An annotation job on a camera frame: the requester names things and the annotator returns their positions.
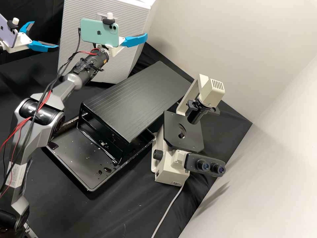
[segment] white wall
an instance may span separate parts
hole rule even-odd
[[[317,53],[316,0],[161,0],[148,42],[254,119]]]
[[[251,126],[180,238],[317,237],[317,58]]]

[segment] smartphone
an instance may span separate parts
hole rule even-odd
[[[11,30],[7,24],[7,19],[0,14],[0,39],[10,48],[14,47],[18,37],[17,29]]]
[[[83,41],[119,46],[119,26],[116,23],[106,25],[102,21],[83,18],[80,20],[80,28]]]

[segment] red wire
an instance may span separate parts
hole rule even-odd
[[[22,130],[22,126],[20,127],[20,131],[19,131],[19,137],[18,137],[18,141],[16,142],[16,145],[14,146],[14,149],[13,149],[13,152],[12,152],[12,156],[11,156],[11,166],[13,166],[12,162],[13,162],[13,156],[14,156],[14,152],[17,148],[17,145],[20,141],[20,137],[21,137],[21,130]],[[7,192],[7,190],[9,189],[10,185],[11,185],[11,182],[12,182],[12,171],[10,173],[11,177],[10,177],[10,182],[9,182],[9,185],[7,186],[6,190],[4,190],[4,192],[1,194],[0,196],[0,199],[2,198],[2,196]]]
[[[93,49],[90,51],[90,53],[92,53],[92,51],[94,51],[94,50],[99,50],[99,51],[100,51],[99,48],[93,48]]]
[[[41,105],[39,106],[39,109],[37,111],[39,111],[43,106],[44,104],[48,101],[50,95],[51,95],[52,91],[50,90],[47,94],[47,96],[45,97],[44,101],[41,103]],[[11,133],[11,135],[8,136],[8,138],[2,143],[1,147],[0,147],[0,152],[3,148],[3,146],[10,140],[10,138],[18,131],[20,130],[19,132],[19,137],[18,137],[18,141],[16,142],[15,146],[14,146],[14,149],[13,149],[13,152],[12,152],[12,156],[11,156],[11,166],[12,166],[12,161],[13,161],[13,156],[14,156],[14,152],[16,150],[16,147],[20,141],[20,137],[21,137],[21,130],[22,130],[22,127],[26,124],[26,122],[31,119],[31,117],[28,117],[26,119],[24,119],[22,122],[20,122],[15,128],[14,128],[14,131]],[[10,182],[9,182],[9,185],[8,187],[6,188],[6,190],[1,194],[0,196],[0,199],[2,198],[2,196],[6,193],[6,191],[9,189],[10,185],[11,185],[11,182],[12,182],[12,171],[10,173],[11,175],[11,178],[10,178]]]
[[[89,55],[97,55],[95,53],[91,53],[91,52],[88,52],[88,51],[78,51],[80,53],[85,53],[85,54],[89,54]]]

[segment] white air purifier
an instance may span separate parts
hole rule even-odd
[[[76,50],[81,18],[100,20],[100,16],[106,16],[107,12],[111,12],[119,25],[120,37],[139,35],[149,32],[158,2],[159,0],[65,0],[58,67]],[[90,51],[92,48],[92,43],[81,40],[79,50]],[[125,80],[142,49],[143,44],[124,48],[116,57],[110,58],[103,67],[104,71],[98,72],[92,81],[116,84]],[[64,74],[84,57],[86,55],[77,54]]]

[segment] purple iphone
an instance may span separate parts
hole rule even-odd
[[[13,48],[17,37],[17,29],[11,30],[7,24],[7,19],[0,14],[0,40],[4,41],[10,48]]]

